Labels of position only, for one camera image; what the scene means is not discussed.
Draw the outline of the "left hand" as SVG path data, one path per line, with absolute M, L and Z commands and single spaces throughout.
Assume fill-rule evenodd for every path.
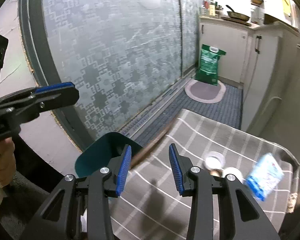
M 0 141 L 0 188 L 8 185 L 16 172 L 14 150 L 12 138 Z

